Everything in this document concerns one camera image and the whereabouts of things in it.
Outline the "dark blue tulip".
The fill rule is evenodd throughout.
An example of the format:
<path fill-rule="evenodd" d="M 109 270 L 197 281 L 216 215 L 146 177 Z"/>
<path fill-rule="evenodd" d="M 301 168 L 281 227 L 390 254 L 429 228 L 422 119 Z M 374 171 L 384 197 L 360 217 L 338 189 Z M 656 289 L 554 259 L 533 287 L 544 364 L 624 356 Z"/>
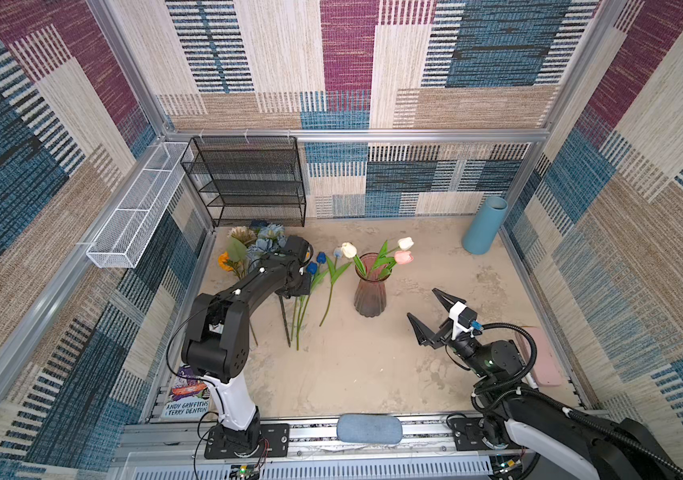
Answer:
<path fill-rule="evenodd" d="M 319 263 L 319 262 L 323 262 L 323 260 L 326 261 L 325 268 L 327 269 L 327 273 L 328 273 L 328 268 L 327 268 L 328 258 L 327 258 L 327 255 L 326 255 L 324 252 L 319 252 L 319 254 L 317 254 L 315 260 L 313 260 L 313 261 L 311 261 L 311 262 Z"/>

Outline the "cream tulip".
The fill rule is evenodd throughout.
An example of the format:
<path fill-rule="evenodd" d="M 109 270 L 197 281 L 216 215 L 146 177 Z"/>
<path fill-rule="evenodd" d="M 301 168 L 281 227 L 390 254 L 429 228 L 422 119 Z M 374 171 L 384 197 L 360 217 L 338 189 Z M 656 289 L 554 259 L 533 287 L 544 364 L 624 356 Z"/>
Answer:
<path fill-rule="evenodd" d="M 367 278 L 367 268 L 363 264 L 363 260 L 359 257 L 359 250 L 349 242 L 345 242 L 340 246 L 341 253 L 345 258 L 351 260 L 355 266 L 355 271 L 362 277 Z"/>

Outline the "red ribbed glass vase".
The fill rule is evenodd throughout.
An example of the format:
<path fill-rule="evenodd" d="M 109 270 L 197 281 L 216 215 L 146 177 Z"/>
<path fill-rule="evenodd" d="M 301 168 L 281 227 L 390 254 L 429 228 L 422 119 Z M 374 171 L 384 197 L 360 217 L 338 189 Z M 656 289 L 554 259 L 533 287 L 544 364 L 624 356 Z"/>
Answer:
<path fill-rule="evenodd" d="M 377 261 L 377 254 L 369 252 L 361 256 L 361 262 L 367 270 L 363 274 L 359 268 L 355 268 L 355 273 L 359 278 L 359 285 L 355 290 L 355 310 L 363 317 L 373 318 L 381 315 L 385 308 L 387 308 L 387 288 L 385 282 L 391 277 L 391 272 L 383 272 L 385 268 L 379 266 L 373 269 Z"/>

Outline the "pink tulip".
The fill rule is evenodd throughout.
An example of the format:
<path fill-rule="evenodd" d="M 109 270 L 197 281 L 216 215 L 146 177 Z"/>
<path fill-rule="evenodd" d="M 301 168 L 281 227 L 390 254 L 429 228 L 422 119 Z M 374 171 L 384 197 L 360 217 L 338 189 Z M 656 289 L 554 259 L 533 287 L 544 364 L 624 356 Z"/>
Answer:
<path fill-rule="evenodd" d="M 385 258 L 381 271 L 379 271 L 379 280 L 385 280 L 391 276 L 393 269 L 397 265 L 407 265 L 413 261 L 413 254 L 410 251 L 397 251 L 395 255 Z"/>

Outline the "white tulip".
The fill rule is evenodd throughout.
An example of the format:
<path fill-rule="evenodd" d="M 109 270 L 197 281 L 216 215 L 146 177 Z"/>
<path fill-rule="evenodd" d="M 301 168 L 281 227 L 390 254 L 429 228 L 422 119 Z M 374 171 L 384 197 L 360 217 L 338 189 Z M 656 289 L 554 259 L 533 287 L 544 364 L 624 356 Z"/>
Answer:
<path fill-rule="evenodd" d="M 397 240 L 397 245 L 393 247 L 389 246 L 389 242 L 385 241 L 383 246 L 381 246 L 381 250 L 379 250 L 379 253 L 375 256 L 375 263 L 373 263 L 373 266 L 369 269 L 369 272 L 371 272 L 371 279 L 379 280 L 379 271 L 381 271 L 381 265 L 383 265 L 383 260 L 385 260 L 385 258 L 391 257 L 395 255 L 395 252 L 401 250 L 411 252 L 413 245 L 415 245 L 415 242 L 413 242 L 413 238 L 411 237 Z"/>

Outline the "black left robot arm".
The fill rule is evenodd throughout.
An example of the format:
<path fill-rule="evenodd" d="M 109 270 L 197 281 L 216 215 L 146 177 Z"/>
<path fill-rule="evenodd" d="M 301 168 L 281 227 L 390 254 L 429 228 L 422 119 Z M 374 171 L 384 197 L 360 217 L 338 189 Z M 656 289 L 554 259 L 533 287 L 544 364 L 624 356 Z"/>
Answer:
<path fill-rule="evenodd" d="M 269 296 L 305 295 L 313 249 L 299 236 L 289 236 L 267 253 L 233 286 L 215 295 L 200 294 L 181 344 L 181 360 L 207 387 L 214 402 L 226 449 L 251 454 L 261 446 L 260 416 L 251 400 L 243 370 L 250 350 L 250 318 Z"/>

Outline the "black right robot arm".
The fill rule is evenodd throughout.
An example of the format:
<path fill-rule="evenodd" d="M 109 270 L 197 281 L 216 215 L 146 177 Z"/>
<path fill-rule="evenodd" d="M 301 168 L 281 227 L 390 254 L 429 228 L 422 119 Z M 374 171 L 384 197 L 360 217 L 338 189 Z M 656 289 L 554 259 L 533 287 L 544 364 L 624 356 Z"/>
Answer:
<path fill-rule="evenodd" d="M 439 289 L 433 294 L 447 310 L 439 331 L 407 318 L 419 345 L 453 352 L 479 378 L 471 401 L 490 448 L 521 446 L 579 479 L 683 479 L 683 468 L 643 424 L 599 418 L 527 384 L 539 350 L 525 328 L 480 324 L 465 300 Z"/>

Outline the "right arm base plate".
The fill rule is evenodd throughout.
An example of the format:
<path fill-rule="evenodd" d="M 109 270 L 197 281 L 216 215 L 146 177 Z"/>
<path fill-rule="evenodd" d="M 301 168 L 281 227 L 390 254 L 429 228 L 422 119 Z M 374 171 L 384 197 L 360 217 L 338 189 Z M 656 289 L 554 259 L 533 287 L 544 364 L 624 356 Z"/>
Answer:
<path fill-rule="evenodd" d="M 455 449 L 459 452 L 491 451 L 493 448 L 485 442 L 485 434 L 479 426 L 479 418 L 465 416 L 449 416 L 447 427 L 451 430 Z"/>

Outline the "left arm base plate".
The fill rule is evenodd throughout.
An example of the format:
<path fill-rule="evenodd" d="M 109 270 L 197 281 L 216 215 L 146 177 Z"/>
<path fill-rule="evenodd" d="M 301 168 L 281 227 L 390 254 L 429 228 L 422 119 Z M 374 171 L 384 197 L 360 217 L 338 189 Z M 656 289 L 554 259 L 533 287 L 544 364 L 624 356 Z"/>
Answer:
<path fill-rule="evenodd" d="M 244 431 L 215 426 L 205 441 L 203 457 L 206 460 L 283 458 L 287 456 L 289 439 L 287 423 L 261 424 L 258 430 Z"/>

